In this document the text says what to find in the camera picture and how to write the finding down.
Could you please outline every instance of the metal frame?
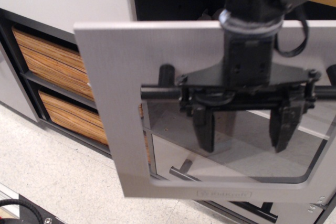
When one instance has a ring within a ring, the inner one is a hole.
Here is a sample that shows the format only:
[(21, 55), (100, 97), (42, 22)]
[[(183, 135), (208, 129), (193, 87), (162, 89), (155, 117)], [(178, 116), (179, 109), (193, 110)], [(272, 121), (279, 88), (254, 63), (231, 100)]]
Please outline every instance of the metal frame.
[[(336, 22), (310, 22), (310, 27), (308, 48), (289, 63), (324, 71), (336, 51)], [(297, 42), (300, 27), (286, 22), (283, 33), (282, 43)], [(174, 65), (176, 74), (218, 63), (224, 53), (219, 22), (79, 23), (75, 34), (125, 196), (326, 204), (334, 195), (333, 128), (310, 176), (300, 184), (171, 182), (150, 177), (138, 115), (140, 86), (156, 83), (164, 63)]]

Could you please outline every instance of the drawer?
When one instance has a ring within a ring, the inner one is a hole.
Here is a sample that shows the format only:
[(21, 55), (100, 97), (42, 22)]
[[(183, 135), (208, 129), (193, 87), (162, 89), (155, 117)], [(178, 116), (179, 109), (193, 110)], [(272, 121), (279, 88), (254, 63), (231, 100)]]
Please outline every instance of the drawer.
[(38, 77), (94, 101), (89, 78), (79, 52), (12, 28), (28, 68)]
[(97, 113), (44, 91), (39, 91), (39, 95), (54, 123), (108, 145), (103, 124)]

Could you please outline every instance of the gray floor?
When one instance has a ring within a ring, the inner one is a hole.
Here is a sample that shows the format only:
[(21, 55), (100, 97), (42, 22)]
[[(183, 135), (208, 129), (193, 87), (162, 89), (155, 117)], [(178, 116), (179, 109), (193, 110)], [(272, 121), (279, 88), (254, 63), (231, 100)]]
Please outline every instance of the gray floor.
[(0, 183), (68, 224), (236, 223), (194, 201), (124, 198), (111, 159), (1, 105), (0, 167)]

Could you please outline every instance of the cabinet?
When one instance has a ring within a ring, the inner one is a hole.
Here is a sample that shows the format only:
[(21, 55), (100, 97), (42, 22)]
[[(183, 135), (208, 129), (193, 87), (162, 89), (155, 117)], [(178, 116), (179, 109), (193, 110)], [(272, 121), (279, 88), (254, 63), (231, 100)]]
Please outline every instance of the cabinet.
[[(25, 99), (23, 101), (33, 104), (34, 109), (32, 113), (36, 115), (37, 119), (39, 118), (41, 123), (45, 123), (62, 133), (68, 134), (68, 136), (73, 137), (75, 141), (79, 141), (80, 143), (108, 156), (110, 156), (110, 151), (105, 144), (94, 141), (88, 137), (84, 137), (72, 130), (66, 129), (54, 123), (51, 120), (50, 114), (44, 106), (38, 92), (40, 89), (49, 90), (55, 94), (57, 98), (61, 98), (65, 102), (70, 101), (71, 104), (75, 104), (75, 106), (71, 107), (73, 110), (81, 108), (82, 110), (78, 110), (79, 114), (85, 114), (91, 119), (97, 119), (97, 108), (94, 99), (92, 98), (87, 77), (83, 78), (83, 83), (78, 82), (74, 90), (69, 90), (66, 85), (68, 80), (64, 80), (64, 85), (58, 85), (60, 79), (68, 74), (66, 72), (65, 75), (48, 73), (52, 77), (49, 80), (41, 78), (41, 75), (38, 75), (38, 72), (32, 72), (28, 68), (27, 62), (22, 55), (22, 51), (18, 47), (18, 43), (12, 32), (12, 26), (19, 24), (28, 30), (34, 31), (34, 33), (40, 34), (43, 39), (54, 41), (58, 45), (64, 45), (71, 48), (71, 50), (74, 49), (78, 51), (73, 31), (75, 22), (103, 22), (112, 20), (135, 20), (134, 0), (0, 0), (0, 32), (3, 37), (2, 42), (8, 48), (8, 58), (11, 62), (8, 67), (12, 68), (13, 65), (15, 75), (18, 76), (14, 83), (21, 85), (28, 93), (28, 95), (26, 95), (27, 100)], [(29, 52), (32, 52), (33, 56), (30, 60), (36, 60), (37, 55), (34, 51), (35, 48), (29, 48), (24, 45), (23, 50), (25, 52), (28, 50)], [(82, 75), (80, 69), (78, 70), (78, 75)], [(4, 87), (9, 87), (8, 85), (10, 85), (10, 82), (8, 82), (7, 79), (3, 79), (1, 81), (4, 81), (6, 84)], [(86, 96), (83, 97), (76, 91), (78, 86), (86, 86)], [(11, 100), (14, 93), (3, 92), (1, 95), (4, 96), (4, 98), (1, 97), (1, 100), (4, 103), (11, 105), (14, 102), (14, 99)], [(60, 118), (67, 119), (67, 116), (62, 115), (62, 117), (58, 117), (57, 120), (59, 121)], [(103, 137), (103, 132), (101, 132), (99, 119), (97, 120), (96, 125), (99, 126), (98, 135), (100, 137), (95, 138), (102, 139), (102, 142), (106, 143), (106, 140)]]
[(21, 84), (7, 54), (0, 44), (0, 101), (28, 118), (38, 121), (35, 109)]

